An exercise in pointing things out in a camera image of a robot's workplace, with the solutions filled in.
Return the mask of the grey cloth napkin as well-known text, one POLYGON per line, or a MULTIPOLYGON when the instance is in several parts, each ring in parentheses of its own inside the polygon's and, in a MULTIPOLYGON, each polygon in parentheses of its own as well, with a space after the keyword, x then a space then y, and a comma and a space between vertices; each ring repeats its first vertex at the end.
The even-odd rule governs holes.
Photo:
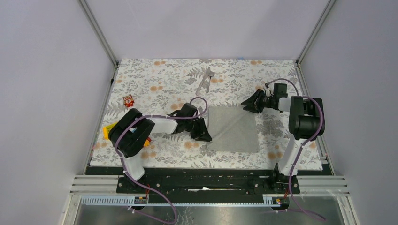
POLYGON ((212 106, 208 111, 207 149, 219 152, 257 153, 260 151, 255 114, 240 106, 212 106))

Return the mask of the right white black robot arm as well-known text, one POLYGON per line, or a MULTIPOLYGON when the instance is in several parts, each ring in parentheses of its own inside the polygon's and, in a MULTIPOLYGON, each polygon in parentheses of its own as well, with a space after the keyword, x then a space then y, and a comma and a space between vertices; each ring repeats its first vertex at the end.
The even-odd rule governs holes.
POLYGON ((298 194, 300 193, 297 173, 303 148, 325 130, 323 103, 320 98, 305 96, 289 97, 287 85, 276 83, 273 93, 256 90, 241 103, 243 109, 261 113, 265 108, 289 113, 288 130, 290 139, 283 157, 267 178, 254 178, 250 185, 255 194, 298 194))

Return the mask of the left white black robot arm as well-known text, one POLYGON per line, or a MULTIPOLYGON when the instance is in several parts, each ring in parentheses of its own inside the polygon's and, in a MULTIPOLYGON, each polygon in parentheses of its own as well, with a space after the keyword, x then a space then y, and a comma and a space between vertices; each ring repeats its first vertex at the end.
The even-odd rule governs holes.
POLYGON ((109 131, 116 153, 121 158, 124 173, 129 178, 128 187, 135 193, 145 188, 145 173, 139 156, 151 134, 178 134, 183 131, 190 133, 196 141, 211 142, 205 120, 198 108, 185 103, 180 110, 166 116, 143 115, 138 109, 130 109, 109 131))

